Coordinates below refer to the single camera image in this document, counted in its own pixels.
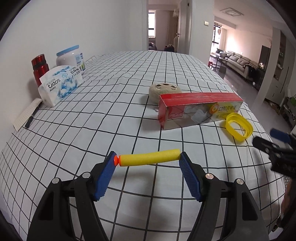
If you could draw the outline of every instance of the yellow lid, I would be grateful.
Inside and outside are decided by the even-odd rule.
[[[243,129],[245,129],[246,133],[244,135],[241,135],[238,133],[230,124],[232,122],[238,123]],[[226,124],[225,124],[226,130],[238,141],[242,142],[253,133],[253,127],[244,117],[242,117],[238,113],[231,113],[226,117]]]

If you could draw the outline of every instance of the window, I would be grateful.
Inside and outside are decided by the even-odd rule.
[[[211,47],[211,53],[216,53],[217,48],[219,48],[220,43],[220,34],[221,34],[221,28],[219,26],[214,26],[213,30],[213,38],[212,38],[212,47]]]
[[[155,38],[155,12],[153,11],[148,13],[148,36]]]

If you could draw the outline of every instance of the gray sofa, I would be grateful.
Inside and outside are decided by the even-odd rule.
[[[255,61],[232,51],[216,53],[216,56],[227,59],[227,66],[248,80],[252,80],[248,76],[249,66],[258,68],[258,63]]]

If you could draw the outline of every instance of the red bottle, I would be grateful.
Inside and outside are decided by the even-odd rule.
[[[39,87],[41,85],[40,77],[49,71],[49,67],[46,63],[44,54],[38,55],[31,62],[34,70],[35,80]]]

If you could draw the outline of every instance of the pen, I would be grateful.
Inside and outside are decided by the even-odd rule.
[[[31,125],[31,122],[33,121],[34,115],[37,113],[37,111],[39,110],[39,108],[41,107],[41,105],[43,104],[43,102],[41,101],[40,104],[36,107],[36,109],[34,110],[33,114],[29,117],[25,128],[28,129]]]

